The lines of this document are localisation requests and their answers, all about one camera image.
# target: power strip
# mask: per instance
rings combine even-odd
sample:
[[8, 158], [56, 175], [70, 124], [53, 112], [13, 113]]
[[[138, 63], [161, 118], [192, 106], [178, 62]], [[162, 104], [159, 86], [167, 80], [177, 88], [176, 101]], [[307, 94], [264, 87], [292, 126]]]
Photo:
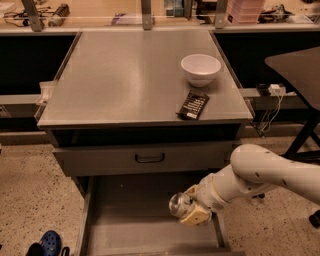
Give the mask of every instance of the power strip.
[[286, 87], [283, 84], [270, 84], [269, 92], [275, 95], [284, 95], [286, 93]]

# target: drawer handle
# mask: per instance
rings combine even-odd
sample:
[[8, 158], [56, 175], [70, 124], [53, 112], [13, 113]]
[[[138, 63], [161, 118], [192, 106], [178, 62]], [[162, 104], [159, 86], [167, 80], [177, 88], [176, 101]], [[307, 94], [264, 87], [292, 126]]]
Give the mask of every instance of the drawer handle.
[[147, 164], [147, 163], [160, 163], [163, 162], [165, 159], [165, 154], [162, 153], [159, 157], [154, 157], [154, 156], [148, 156], [148, 157], [142, 157], [139, 156], [138, 154], [135, 154], [134, 158], [137, 163], [139, 164]]

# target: countertop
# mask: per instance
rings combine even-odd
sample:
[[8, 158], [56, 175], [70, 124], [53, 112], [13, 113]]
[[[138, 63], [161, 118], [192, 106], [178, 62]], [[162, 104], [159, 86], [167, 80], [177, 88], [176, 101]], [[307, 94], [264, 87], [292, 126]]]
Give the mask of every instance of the countertop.
[[181, 60], [209, 54], [222, 72], [198, 89], [210, 96], [200, 120], [251, 119], [231, 74], [207, 30], [83, 32], [38, 125], [179, 125], [190, 89]]

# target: blue shoe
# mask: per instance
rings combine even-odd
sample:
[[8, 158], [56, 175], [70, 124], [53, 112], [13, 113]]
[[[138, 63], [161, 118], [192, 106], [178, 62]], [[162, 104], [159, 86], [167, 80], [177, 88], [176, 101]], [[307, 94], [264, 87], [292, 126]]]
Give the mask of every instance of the blue shoe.
[[43, 248], [43, 256], [58, 256], [61, 250], [61, 239], [53, 231], [47, 231], [41, 238], [40, 244]]

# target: white container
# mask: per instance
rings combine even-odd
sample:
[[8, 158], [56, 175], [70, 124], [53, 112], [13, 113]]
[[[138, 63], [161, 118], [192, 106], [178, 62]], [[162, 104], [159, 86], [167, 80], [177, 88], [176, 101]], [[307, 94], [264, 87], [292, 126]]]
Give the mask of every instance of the white container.
[[241, 8], [262, 8], [265, 0], [229, 0], [228, 5], [239, 5]]
[[228, 3], [227, 11], [228, 10], [234, 10], [235, 12], [237, 12], [240, 15], [257, 14], [257, 13], [260, 14], [261, 7], [247, 8], [247, 7], [242, 7], [241, 5], [233, 2], [233, 3], [231, 3], [231, 5], [230, 5], [230, 3]]
[[227, 10], [227, 19], [232, 23], [236, 19], [238, 23], [257, 23], [259, 14], [239, 14], [233, 9]]
[[205, 54], [193, 54], [181, 61], [186, 80], [193, 86], [202, 87], [212, 82], [221, 70], [218, 59]]
[[257, 23], [264, 0], [229, 0], [227, 20], [231, 24]]

